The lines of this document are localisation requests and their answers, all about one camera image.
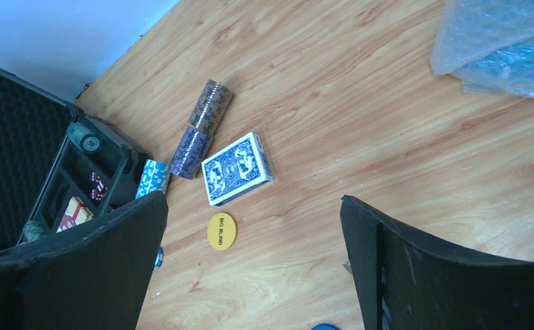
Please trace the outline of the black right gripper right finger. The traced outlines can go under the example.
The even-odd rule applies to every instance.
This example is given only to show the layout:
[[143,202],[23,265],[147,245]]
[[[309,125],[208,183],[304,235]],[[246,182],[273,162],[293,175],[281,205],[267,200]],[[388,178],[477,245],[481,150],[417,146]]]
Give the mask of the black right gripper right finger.
[[446,241],[349,195],[340,219],[366,329],[534,329],[534,261]]

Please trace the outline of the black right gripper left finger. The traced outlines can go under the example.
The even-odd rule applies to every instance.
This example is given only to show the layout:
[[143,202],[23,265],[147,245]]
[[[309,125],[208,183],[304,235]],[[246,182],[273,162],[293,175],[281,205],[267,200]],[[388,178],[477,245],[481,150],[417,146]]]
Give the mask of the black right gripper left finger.
[[0,251],[0,329],[135,329],[167,215],[153,192]]

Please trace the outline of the yellow big blind button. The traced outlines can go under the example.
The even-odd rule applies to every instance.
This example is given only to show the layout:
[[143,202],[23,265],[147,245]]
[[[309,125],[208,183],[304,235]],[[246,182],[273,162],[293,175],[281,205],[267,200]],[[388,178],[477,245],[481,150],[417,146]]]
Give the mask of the yellow big blind button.
[[207,225],[207,241],[218,251],[229,249],[237,238],[237,224],[226,212],[215,214]]

